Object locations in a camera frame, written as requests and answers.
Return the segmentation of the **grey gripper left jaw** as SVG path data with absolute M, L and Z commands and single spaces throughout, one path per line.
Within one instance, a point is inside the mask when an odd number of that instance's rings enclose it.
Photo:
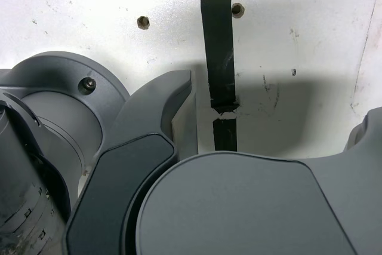
M 178 162 L 172 119 L 191 91 L 191 71 L 175 70 L 151 80 L 127 100 L 66 226 L 66 254 L 135 254 L 144 197 Z

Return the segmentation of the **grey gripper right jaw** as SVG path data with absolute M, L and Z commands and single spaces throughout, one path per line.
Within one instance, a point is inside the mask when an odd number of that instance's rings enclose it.
M 380 254 L 381 109 L 342 153 L 194 156 L 149 189 L 137 254 Z

